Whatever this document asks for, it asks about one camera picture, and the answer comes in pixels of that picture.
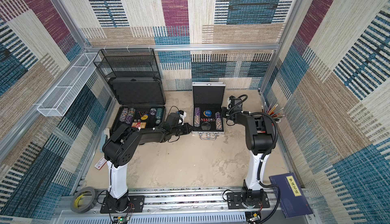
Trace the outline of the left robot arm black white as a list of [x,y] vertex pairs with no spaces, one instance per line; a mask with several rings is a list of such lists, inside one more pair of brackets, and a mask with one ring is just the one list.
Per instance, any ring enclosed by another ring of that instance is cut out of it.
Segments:
[[109,168],[109,187],[105,198],[108,211],[121,213],[130,208],[127,166],[140,144],[165,143],[172,136],[188,135],[192,130],[193,126],[184,123],[178,113],[170,113],[161,126],[153,128],[136,129],[127,124],[121,125],[103,145]]

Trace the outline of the dark grey poker case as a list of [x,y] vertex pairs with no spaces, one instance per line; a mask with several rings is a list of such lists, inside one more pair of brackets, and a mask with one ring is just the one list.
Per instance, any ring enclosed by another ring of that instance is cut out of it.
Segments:
[[[138,78],[134,80],[122,78],[111,81],[109,86],[120,104],[120,108],[111,126],[111,133],[116,131],[121,125],[132,126],[132,124],[119,121],[119,116],[123,108],[135,108],[136,112],[133,122],[146,122],[146,128],[158,126],[155,124],[156,115],[151,116],[149,114],[150,109],[155,108],[157,110],[157,108],[163,108],[164,111],[159,125],[162,124],[166,113],[166,98],[161,79]],[[139,111],[148,112],[148,119],[142,121],[138,113]]]

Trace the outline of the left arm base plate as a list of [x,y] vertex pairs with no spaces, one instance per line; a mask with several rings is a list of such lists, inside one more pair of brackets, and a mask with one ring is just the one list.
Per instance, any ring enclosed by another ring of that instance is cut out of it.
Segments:
[[124,196],[119,199],[108,195],[104,198],[100,214],[141,213],[145,196]]

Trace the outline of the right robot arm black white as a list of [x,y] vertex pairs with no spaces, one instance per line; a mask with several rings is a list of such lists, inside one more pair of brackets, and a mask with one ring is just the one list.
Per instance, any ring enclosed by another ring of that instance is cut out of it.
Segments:
[[245,127],[245,143],[249,150],[250,162],[246,178],[241,188],[241,204],[244,208],[262,206],[265,202],[265,166],[278,139],[278,126],[275,119],[265,112],[243,110],[248,95],[230,96],[228,106],[223,107],[222,117],[231,125]]

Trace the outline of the silver aluminium poker case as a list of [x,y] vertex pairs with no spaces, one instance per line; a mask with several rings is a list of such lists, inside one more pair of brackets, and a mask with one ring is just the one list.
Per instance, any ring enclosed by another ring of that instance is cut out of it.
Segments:
[[216,140],[224,134],[222,102],[225,91],[223,82],[194,82],[193,135],[201,140]]

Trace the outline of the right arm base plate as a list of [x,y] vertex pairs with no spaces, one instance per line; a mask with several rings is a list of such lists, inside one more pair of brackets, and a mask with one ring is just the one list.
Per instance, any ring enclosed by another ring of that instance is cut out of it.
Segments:
[[225,196],[228,209],[262,209],[270,207],[268,195],[263,189],[247,193],[229,192]]

